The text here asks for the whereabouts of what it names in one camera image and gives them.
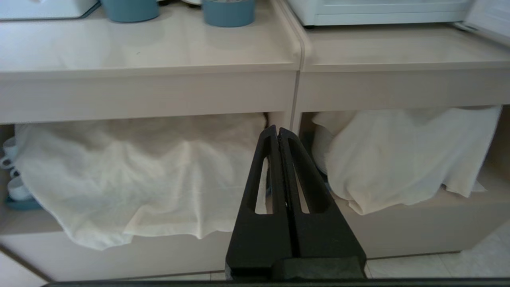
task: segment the white fabric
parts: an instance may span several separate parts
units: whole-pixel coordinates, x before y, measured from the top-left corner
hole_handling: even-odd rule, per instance
[[[17,125],[16,166],[79,245],[103,250],[133,235],[203,238],[233,230],[264,126],[263,114]]]
[[[412,205],[447,190],[470,196],[501,107],[319,113],[334,136],[328,181],[359,214]]]

